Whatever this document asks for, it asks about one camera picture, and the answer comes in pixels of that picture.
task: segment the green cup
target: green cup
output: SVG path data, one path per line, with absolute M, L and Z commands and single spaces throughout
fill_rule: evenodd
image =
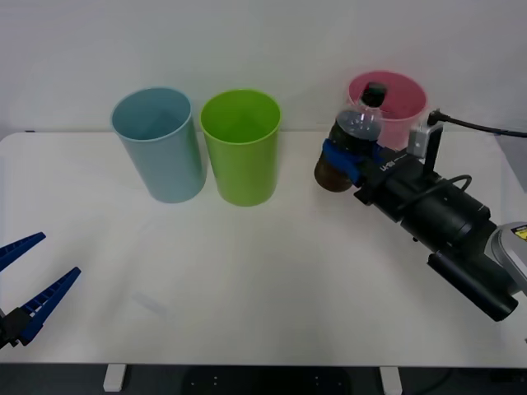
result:
M 223 92 L 201 112 L 217 190 L 229 203 L 254 206 L 277 184 L 277 138 L 282 113 L 269 95 L 252 89 Z

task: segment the table leg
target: table leg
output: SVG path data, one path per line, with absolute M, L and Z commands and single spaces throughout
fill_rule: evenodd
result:
M 123 389 L 124 374 L 126 373 L 125 364 L 109 364 L 106 370 L 105 383 L 103 388 L 107 393 L 118 393 Z
M 402 395 L 403 385 L 399 376 L 399 368 L 394 366 L 381 366 L 380 381 L 385 395 Z

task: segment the plastic bottle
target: plastic bottle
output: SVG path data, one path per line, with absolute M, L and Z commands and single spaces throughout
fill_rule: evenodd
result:
M 362 92 L 358 105 L 346 105 L 335 120 L 329 132 L 329 139 L 340 149 L 360 155 L 377 141 L 382 128 L 382 114 L 379 107 L 386 96 L 386 88 L 370 82 Z M 315 167 L 315 179 L 319 185 L 331 192 L 343 192 L 352 186 L 344 173 L 334 169 L 320 154 Z

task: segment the light blue cup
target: light blue cup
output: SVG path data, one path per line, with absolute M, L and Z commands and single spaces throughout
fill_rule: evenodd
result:
M 177 203 L 198 194 L 205 172 L 184 93 L 169 88 L 133 93 L 115 107 L 112 125 L 156 200 Z

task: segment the warning label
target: warning label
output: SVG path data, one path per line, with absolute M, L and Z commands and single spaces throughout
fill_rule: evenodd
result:
M 517 228 L 513 228 L 511 230 L 516 236 L 527 241 L 527 225 L 518 226 Z

